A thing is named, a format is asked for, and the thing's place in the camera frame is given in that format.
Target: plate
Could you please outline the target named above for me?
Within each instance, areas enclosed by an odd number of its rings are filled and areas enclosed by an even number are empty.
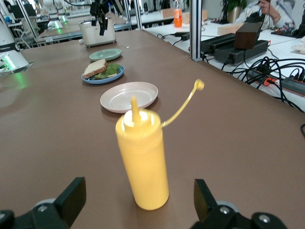
[[[112,61],[118,58],[122,53],[121,49],[105,49],[92,53],[89,58],[93,61],[98,61],[100,59],[106,59],[106,61]]]
[[[137,98],[139,108],[146,108],[155,101],[157,95],[158,88],[151,83],[123,83],[106,91],[100,102],[108,111],[122,114],[131,110],[132,96]]]
[[[90,83],[90,84],[103,84],[103,83],[109,83],[111,81],[114,81],[118,78],[120,78],[123,73],[125,71],[125,68],[123,66],[120,66],[117,70],[117,75],[114,75],[114,76],[111,76],[109,78],[106,78],[106,79],[101,79],[101,80],[93,80],[94,76],[91,76],[90,78],[88,79],[85,79],[83,77],[83,75],[81,75],[81,79],[84,80],[86,83]]]

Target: bottle body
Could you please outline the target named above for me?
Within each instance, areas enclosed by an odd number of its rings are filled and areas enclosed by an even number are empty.
[[[173,3],[174,16],[173,24],[174,27],[182,27],[182,7],[180,0],[175,0]]]
[[[163,132],[158,117],[153,116],[157,125],[145,128],[143,132],[122,130],[123,117],[115,128],[134,199],[145,210],[162,207],[169,197]]]

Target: bottle nozzle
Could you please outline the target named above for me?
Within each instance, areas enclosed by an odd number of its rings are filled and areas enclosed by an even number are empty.
[[[179,108],[179,110],[167,121],[163,122],[161,124],[161,127],[165,127],[168,124],[170,124],[173,120],[176,119],[176,117],[178,117],[178,115],[183,111],[183,109],[186,107],[186,105],[189,103],[189,101],[191,100],[192,96],[194,95],[196,90],[200,90],[202,91],[202,89],[204,88],[204,82],[200,79],[195,81],[194,84],[194,88],[192,89],[190,95],[187,97],[187,99],[185,100],[185,102],[182,104],[182,106]]]
[[[132,104],[132,121],[136,125],[141,122],[141,116],[140,116],[140,109],[138,107],[137,99],[135,96],[132,97],[131,104]]]

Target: bread slice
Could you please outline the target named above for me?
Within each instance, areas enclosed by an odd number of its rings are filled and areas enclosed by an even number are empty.
[[[88,65],[85,69],[83,77],[88,79],[93,75],[97,75],[98,73],[104,72],[107,69],[106,59],[100,59]]]

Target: yellow squeeze bottle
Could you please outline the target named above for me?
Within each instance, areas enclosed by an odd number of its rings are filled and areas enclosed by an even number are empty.
[[[169,189],[162,127],[171,123],[185,108],[194,92],[203,87],[204,83],[197,80],[181,108],[162,124],[157,113],[139,110],[135,97],[131,100],[132,109],[117,121],[115,131],[119,148],[134,199],[139,207],[155,210],[166,203]]]

